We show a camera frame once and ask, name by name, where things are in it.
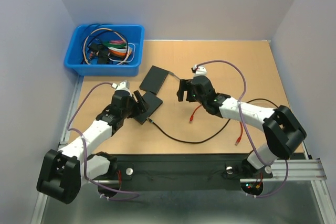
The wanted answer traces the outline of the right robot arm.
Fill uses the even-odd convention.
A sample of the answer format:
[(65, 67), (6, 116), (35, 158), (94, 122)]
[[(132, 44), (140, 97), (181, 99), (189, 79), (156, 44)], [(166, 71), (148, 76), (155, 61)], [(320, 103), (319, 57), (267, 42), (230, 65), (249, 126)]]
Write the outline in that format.
[(222, 93), (217, 93), (206, 76), (181, 79), (177, 91), (178, 101), (198, 102), (211, 115), (241, 122), (262, 131), (266, 143), (254, 149), (242, 163), (244, 175), (253, 177), (264, 166), (277, 159), (289, 159), (300, 146), (307, 133), (292, 111), (286, 106), (264, 108)]

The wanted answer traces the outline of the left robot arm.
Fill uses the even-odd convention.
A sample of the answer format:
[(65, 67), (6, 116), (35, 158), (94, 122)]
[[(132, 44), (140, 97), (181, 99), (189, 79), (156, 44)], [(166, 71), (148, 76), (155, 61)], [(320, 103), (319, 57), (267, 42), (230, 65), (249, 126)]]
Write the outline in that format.
[(125, 119), (134, 118), (148, 109), (139, 91), (114, 92), (109, 104), (93, 123), (70, 144), (49, 150), (43, 159), (36, 189), (65, 204), (71, 203), (85, 182), (103, 176), (120, 176), (117, 159), (111, 154), (92, 152), (123, 127)]

